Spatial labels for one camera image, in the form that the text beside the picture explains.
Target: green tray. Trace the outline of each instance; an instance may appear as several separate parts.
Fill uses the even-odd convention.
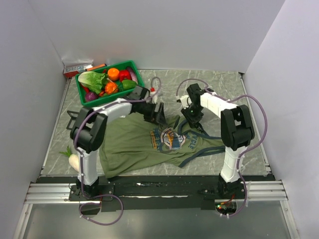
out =
[[[114,65],[111,65],[111,66],[105,66],[105,67],[101,67],[101,68],[98,68],[98,69],[95,69],[93,71],[97,72],[97,73],[103,73],[103,71],[106,69],[106,72],[108,72],[108,70],[110,68],[116,68],[118,69],[119,71],[121,70],[125,70],[128,66],[130,66],[133,71],[135,72],[136,74],[136,77],[138,79],[138,85],[139,86],[144,86],[144,82],[134,64],[133,61],[124,61],[124,62],[121,62],[121,63],[118,63],[118,64],[114,64]],[[120,97],[123,97],[125,95],[127,95],[128,93],[132,92],[134,89],[130,89],[130,90],[127,90],[127,91],[122,91],[122,92],[118,92],[118,93],[115,93],[115,94],[111,94],[109,96],[104,96],[104,97],[100,97],[94,101],[89,101],[89,102],[85,102],[85,90],[83,89],[83,87],[80,85],[79,81],[78,81],[78,77],[79,75],[81,74],[77,74],[75,76],[75,81],[76,81],[76,85],[78,87],[78,91],[79,91],[79,95],[80,95],[80,101],[81,101],[81,104],[83,106],[88,106],[88,107],[95,107],[95,106],[100,106],[102,104],[106,104],[108,102],[111,102],[111,101],[114,101],[115,99],[117,98],[120,98]]]

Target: lettuce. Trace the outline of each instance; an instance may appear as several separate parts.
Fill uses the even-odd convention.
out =
[[[96,73],[94,71],[83,72],[78,81],[82,86],[87,87],[90,91],[99,94],[102,91],[103,83],[107,80],[107,76],[104,73]]]

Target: white wall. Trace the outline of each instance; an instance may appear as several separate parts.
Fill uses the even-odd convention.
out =
[[[286,0],[244,75],[268,114],[266,153],[303,239],[319,235],[318,13],[318,0]]]
[[[9,239],[40,173],[65,79],[26,0],[1,1],[0,32],[0,238]]]
[[[284,0],[29,0],[65,65],[246,72]]]

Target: gray marble surface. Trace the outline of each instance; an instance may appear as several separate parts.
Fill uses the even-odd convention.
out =
[[[244,93],[240,76],[237,72],[216,72],[216,71],[196,71],[196,70],[140,70],[140,75],[146,87],[150,87],[151,78],[158,76],[162,80],[162,95],[159,100],[164,102],[165,115],[179,114],[181,104],[176,102],[175,92],[180,82],[187,78],[198,78],[205,80],[211,88],[219,95],[228,99]],[[179,95],[186,94],[186,88],[194,81],[185,82],[179,90]],[[247,104],[245,99],[241,99],[238,104]],[[71,80],[67,95],[63,104],[62,112],[58,121],[53,141],[49,150],[48,158],[42,175],[77,175],[77,172],[69,165],[68,158],[59,154],[65,151],[69,145],[75,152],[70,139],[70,131],[66,126],[70,120],[67,110],[80,111],[78,90],[75,80]],[[203,110],[204,117],[201,121],[204,129],[213,136],[220,135],[220,120],[213,113]],[[174,165],[163,163],[156,166],[131,171],[125,175],[218,175],[222,169],[224,154],[198,157],[188,163],[185,167],[179,168]],[[100,160],[97,160],[97,170],[99,175],[104,175]],[[242,173],[245,175],[265,175],[264,159],[260,147],[248,152],[243,160]]]

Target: green t-shirt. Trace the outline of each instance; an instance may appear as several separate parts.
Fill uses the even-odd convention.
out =
[[[133,113],[107,125],[100,161],[107,178],[160,163],[183,167],[197,156],[224,152],[220,138],[190,129],[184,118],[166,119],[167,128]]]

